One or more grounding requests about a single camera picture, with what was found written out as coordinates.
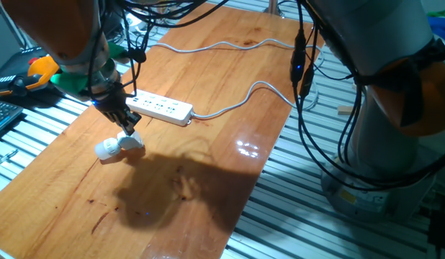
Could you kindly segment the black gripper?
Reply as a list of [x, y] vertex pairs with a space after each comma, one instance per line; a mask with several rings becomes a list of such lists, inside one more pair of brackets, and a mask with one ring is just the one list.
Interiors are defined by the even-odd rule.
[[130, 111], [126, 104], [127, 94], [121, 83], [110, 83], [107, 88], [94, 93], [92, 97], [95, 108], [107, 119], [120, 127], [126, 135], [133, 133], [134, 126], [141, 120], [141, 116]]

